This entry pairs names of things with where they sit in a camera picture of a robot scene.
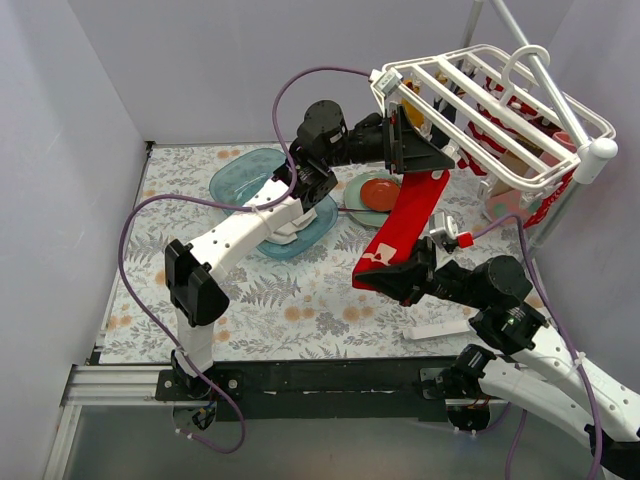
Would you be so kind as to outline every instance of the gray wall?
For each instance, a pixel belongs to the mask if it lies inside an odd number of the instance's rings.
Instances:
[[[620,153],[540,255],[576,344],[640,391],[640,3],[576,0],[551,44],[560,86],[610,120]]]
[[[138,130],[160,143],[273,139],[271,104],[298,71],[365,70],[458,48],[471,0],[69,0]],[[571,0],[509,0],[547,45]],[[489,4],[474,38],[515,44]],[[332,98],[347,122],[375,109],[365,80],[315,74],[282,102],[294,137],[304,111]]]
[[[144,144],[65,0],[0,0],[0,478],[41,477]]]

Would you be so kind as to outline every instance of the teal plastic tray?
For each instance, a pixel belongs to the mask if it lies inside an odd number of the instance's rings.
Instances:
[[[262,188],[273,171],[285,161],[284,153],[272,148],[259,148],[238,157],[218,171],[209,183],[209,192],[216,202],[243,205]],[[297,232],[297,240],[288,245],[262,242],[258,250],[279,260],[293,258],[320,240],[336,223],[338,206],[329,196],[316,205],[318,217],[304,230]],[[227,215],[233,211],[225,210]]]

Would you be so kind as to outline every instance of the cable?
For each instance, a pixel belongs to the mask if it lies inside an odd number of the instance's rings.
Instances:
[[[522,432],[524,431],[524,426],[527,423],[527,415],[529,412],[526,410],[522,411],[522,416],[520,417],[520,424],[518,425],[518,430],[516,430],[516,434],[513,437],[513,442],[511,443],[511,448],[509,449],[509,454],[507,455],[507,461],[504,464],[504,480],[511,480],[511,463],[513,463],[513,458],[516,454],[516,448],[518,448],[518,443],[520,443],[520,437],[522,436]]]
[[[529,272],[529,277],[531,277],[531,281],[533,282],[533,285],[535,286],[538,292],[538,295],[542,300],[542,303],[549,311],[549,315],[551,315],[551,318],[553,318],[556,324],[556,327],[558,328],[558,332],[560,333],[560,336],[564,339],[565,344],[567,345],[567,350],[569,351],[569,354],[571,355],[572,360],[576,361],[579,359],[578,350],[576,349],[573,341],[571,340],[571,336],[569,335],[569,332],[565,328],[564,324],[560,321],[558,314],[555,312],[555,310],[551,305],[551,302],[547,298],[547,295],[545,294],[544,289],[542,288],[540,279],[538,278],[538,274],[535,268],[533,267],[533,260],[531,259],[531,255],[529,254],[529,250],[527,248],[527,240],[525,237],[524,227],[523,227],[522,219],[520,218],[520,216],[516,215],[515,213],[507,214],[495,220],[494,222],[492,222],[491,225],[489,225],[488,227],[475,233],[473,235],[473,238],[474,240],[477,238],[480,238],[481,236],[485,235],[487,232],[493,230],[497,226],[502,225],[505,221],[509,220],[510,218],[515,219],[518,224],[518,238],[520,240],[520,248],[522,249],[522,256],[524,258],[524,263]],[[589,381],[587,372],[585,371],[582,364],[578,365],[577,371],[578,371],[578,374],[580,375],[580,378],[582,379],[584,388],[587,392],[587,398],[589,399],[589,405],[591,406],[591,415],[593,417],[593,424],[594,424],[595,437],[596,437],[596,449],[595,449],[595,452],[593,453],[593,461],[591,462],[591,468],[589,469],[589,474],[587,476],[587,479],[594,480],[598,475],[598,471],[600,470],[600,460],[602,459],[602,422],[600,421],[598,403],[596,402],[596,397],[595,397],[595,394],[593,393],[593,387],[591,386],[591,382]]]
[[[280,91],[276,95],[276,98],[275,98],[275,100],[273,102],[273,108],[271,110],[271,121],[273,122],[273,129],[275,130],[276,137],[278,138],[278,142],[280,142],[280,146],[282,147],[282,150],[284,151],[284,153],[285,153],[285,155],[287,157],[287,163],[289,164],[289,168],[291,170],[291,184],[289,185],[289,188],[287,189],[287,191],[281,197],[276,198],[275,200],[273,200],[271,202],[268,202],[268,203],[265,203],[265,204],[262,204],[262,205],[258,205],[257,207],[254,207],[254,208],[257,208],[259,210],[266,210],[266,209],[269,209],[271,207],[274,207],[274,206],[282,203],[285,199],[287,199],[289,197],[289,195],[295,189],[296,183],[298,181],[298,174],[297,174],[297,171],[296,171],[296,164],[295,164],[295,161],[293,160],[293,157],[289,153],[289,149],[287,148],[287,145],[286,145],[286,142],[284,140],[284,137],[282,136],[282,132],[280,131],[280,126],[278,124],[278,118],[277,118],[278,105],[280,104],[280,99],[284,95],[284,92],[296,80],[298,80],[298,79],[300,79],[300,78],[302,78],[305,75],[308,75],[310,73],[320,72],[320,71],[347,72],[347,73],[354,73],[354,74],[357,74],[357,75],[362,75],[362,76],[365,76],[367,78],[369,77],[369,73],[368,72],[361,71],[361,70],[354,70],[354,69],[351,69],[351,68],[343,68],[343,67],[321,66],[321,67],[309,68],[307,70],[304,70],[304,71],[298,73],[297,75],[293,76],[287,83],[285,83],[283,85],[283,87],[280,89]],[[133,223],[133,219],[135,218],[135,216],[144,207],[146,207],[147,205],[149,205],[149,204],[151,204],[153,202],[158,202],[160,200],[181,200],[181,201],[184,201],[184,202],[195,203],[195,204],[204,205],[204,206],[207,206],[207,207],[223,208],[223,209],[234,210],[234,211],[238,211],[238,212],[251,212],[253,209],[251,207],[242,207],[242,206],[237,206],[237,205],[226,205],[224,203],[211,202],[211,201],[202,200],[202,199],[195,198],[195,197],[189,197],[189,196],[186,196],[186,195],[178,195],[178,194],[158,195],[158,196],[155,196],[155,197],[152,197],[152,198],[148,198],[147,200],[139,203],[138,205],[136,205],[134,207],[134,209],[131,211],[131,213],[129,214],[129,216],[127,217],[127,219],[124,222],[124,226],[122,227],[122,232],[120,233],[120,240],[118,242],[118,271],[120,272],[120,277],[122,278],[122,283],[124,284],[125,288],[129,292],[129,295],[131,295],[131,298],[133,298],[133,300],[138,304],[138,306],[142,309],[142,311],[147,314],[147,316],[151,319],[151,321],[153,323],[155,323],[156,326],[158,328],[160,328],[160,330],[162,330],[169,337],[169,339],[175,344],[176,350],[182,352],[185,361],[187,362],[189,367],[196,373],[196,375],[200,379],[202,379],[212,389],[212,391],[218,393],[223,399],[225,399],[227,401],[227,403],[229,403],[231,408],[233,408],[234,412],[238,416],[238,420],[240,421],[240,428],[241,428],[240,439],[232,447],[221,447],[221,446],[211,442],[210,440],[208,440],[208,439],[206,439],[204,437],[201,437],[200,435],[191,433],[188,430],[185,430],[185,429],[182,429],[182,428],[181,429],[176,429],[176,431],[180,432],[180,433],[183,433],[184,435],[187,435],[187,438],[189,438],[189,439],[196,440],[196,441],[208,446],[209,448],[215,450],[216,452],[219,452],[219,453],[233,453],[233,452],[235,452],[236,450],[238,450],[242,446],[242,444],[244,443],[245,437],[246,437],[246,433],[247,433],[246,422],[244,420],[244,416],[242,415],[242,412],[240,411],[240,408],[238,407],[238,405],[233,401],[233,399],[229,395],[227,395],[218,385],[216,385],[210,379],[208,379],[194,365],[194,363],[191,361],[191,359],[187,356],[187,353],[184,351],[184,348],[180,344],[180,341],[178,340],[178,338],[171,332],[171,330],[169,330],[169,328],[167,328],[160,321],[160,319],[157,316],[155,316],[153,314],[153,312],[142,302],[140,297],[138,297],[138,295],[136,294],[135,290],[131,286],[131,283],[129,282],[129,279],[127,278],[127,274],[126,274],[125,269],[124,269],[125,244],[127,242],[127,236],[128,236],[131,224]]]

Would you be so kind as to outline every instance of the green plate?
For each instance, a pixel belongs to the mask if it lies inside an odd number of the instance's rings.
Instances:
[[[344,206],[355,210],[369,210],[369,208],[364,203],[362,203],[362,200],[360,200],[360,189],[362,188],[362,185],[364,185],[369,180],[373,180],[374,178],[391,180],[400,185],[400,180],[398,180],[393,175],[388,174],[387,172],[363,173],[351,180],[347,184],[347,187],[344,189]],[[356,222],[366,227],[376,228],[380,228],[382,225],[384,225],[384,222],[386,222],[387,218],[389,218],[388,213],[380,212],[349,212],[349,215],[351,215],[351,218],[353,218]]]

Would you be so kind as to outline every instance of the table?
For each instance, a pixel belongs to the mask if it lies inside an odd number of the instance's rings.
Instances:
[[[141,195],[162,193],[210,199],[209,181],[225,164],[256,148],[275,144],[155,147],[151,151]],[[331,193],[338,205],[346,184],[380,167],[352,165],[336,169],[338,186]],[[477,199],[478,179],[455,170],[436,210],[452,215],[463,230],[487,224]],[[176,319],[164,276],[164,247],[201,235],[225,218],[212,208],[178,201],[158,202],[139,215],[132,228],[126,272],[143,301],[175,332]],[[215,324],[214,359],[288,360],[387,356],[457,355],[472,335],[409,341],[402,330],[469,318],[475,312],[450,302],[424,297],[403,308],[380,294],[351,287],[351,271],[375,230],[341,214],[331,231],[303,254],[277,261],[254,251],[234,268],[221,288],[231,306]],[[514,226],[487,234],[474,248],[455,254],[472,268],[491,256],[518,255]],[[529,302],[541,307],[532,295]],[[167,363],[173,344],[133,302],[118,279],[106,325],[103,364]]]

